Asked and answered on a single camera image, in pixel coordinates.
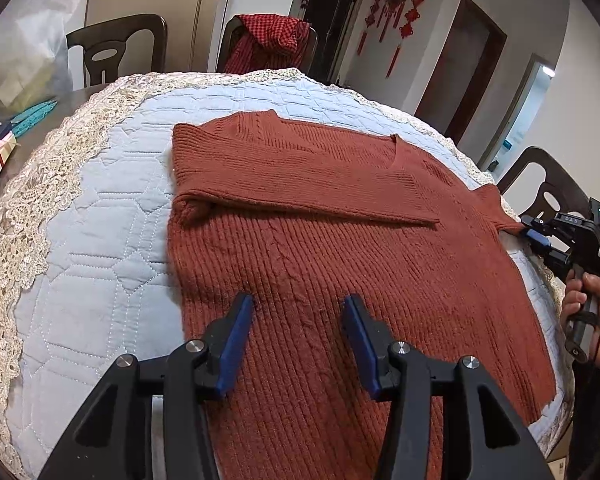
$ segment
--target beige cabinet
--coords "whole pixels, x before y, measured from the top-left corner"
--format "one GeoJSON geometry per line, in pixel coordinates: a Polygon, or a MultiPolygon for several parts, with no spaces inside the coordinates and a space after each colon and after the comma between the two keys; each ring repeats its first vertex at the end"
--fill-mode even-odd
{"type": "MultiPolygon", "coordinates": [[[[159,14],[169,31],[166,71],[206,72],[216,15],[222,16],[225,7],[226,0],[88,0],[86,24],[140,12],[159,14]]],[[[134,34],[120,65],[120,75],[148,72],[152,46],[150,32],[134,34]]]]}

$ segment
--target hand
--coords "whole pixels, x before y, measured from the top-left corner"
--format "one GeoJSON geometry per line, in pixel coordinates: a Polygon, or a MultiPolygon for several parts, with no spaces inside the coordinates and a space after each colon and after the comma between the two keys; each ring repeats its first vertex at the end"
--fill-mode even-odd
{"type": "MultiPolygon", "coordinates": [[[[567,275],[567,287],[564,291],[562,312],[560,313],[560,325],[562,326],[562,330],[565,332],[567,327],[567,318],[572,314],[576,314],[577,311],[580,310],[582,304],[587,301],[587,295],[582,292],[582,282],[584,282],[585,290],[598,297],[598,316],[600,317],[600,277],[585,272],[582,280],[576,280],[575,273],[572,269],[567,275]]],[[[591,346],[589,348],[589,355],[592,359],[596,354],[596,348],[598,347],[599,339],[600,328],[596,327],[593,338],[591,339],[591,346]]],[[[598,355],[596,357],[596,366],[600,366],[600,349],[598,350],[598,355]]]]}

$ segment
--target white plastic bag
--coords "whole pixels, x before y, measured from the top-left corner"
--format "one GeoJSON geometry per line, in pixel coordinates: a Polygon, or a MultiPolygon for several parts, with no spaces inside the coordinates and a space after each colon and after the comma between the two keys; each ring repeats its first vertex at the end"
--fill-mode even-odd
{"type": "Polygon", "coordinates": [[[70,92],[65,25],[79,0],[29,0],[0,23],[0,121],[70,92]]]}

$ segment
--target black wire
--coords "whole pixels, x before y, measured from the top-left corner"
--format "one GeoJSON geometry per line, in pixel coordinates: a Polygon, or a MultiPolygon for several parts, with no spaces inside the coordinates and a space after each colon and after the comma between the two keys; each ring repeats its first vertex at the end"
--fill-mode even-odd
{"type": "MultiPolygon", "coordinates": [[[[593,368],[591,369],[591,373],[589,374],[589,377],[587,378],[587,383],[585,384],[584,388],[589,386],[589,382],[591,381],[591,378],[593,377],[593,373],[594,373],[595,367],[596,367],[596,359],[598,358],[599,351],[600,351],[600,336],[598,337],[598,342],[596,344],[596,352],[595,352],[595,354],[593,354],[593,368]]],[[[558,438],[555,441],[555,444],[551,448],[551,451],[548,453],[547,458],[549,458],[554,453],[555,448],[557,448],[558,444],[560,444],[562,439],[564,439],[564,436],[567,434],[567,431],[569,431],[569,428],[571,427],[572,423],[573,423],[573,413],[571,413],[571,416],[569,417],[569,423],[564,427],[564,430],[562,430],[562,434],[560,435],[560,438],[558,438]]]]}

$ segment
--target dark door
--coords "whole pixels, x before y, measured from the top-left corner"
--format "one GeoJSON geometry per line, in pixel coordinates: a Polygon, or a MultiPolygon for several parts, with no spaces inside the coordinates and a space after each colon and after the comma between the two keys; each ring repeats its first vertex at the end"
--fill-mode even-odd
{"type": "Polygon", "coordinates": [[[487,89],[507,35],[471,0],[461,0],[416,117],[457,144],[487,89]]]}
{"type": "Polygon", "coordinates": [[[356,0],[309,0],[304,20],[318,33],[309,77],[328,84],[356,0]]]}

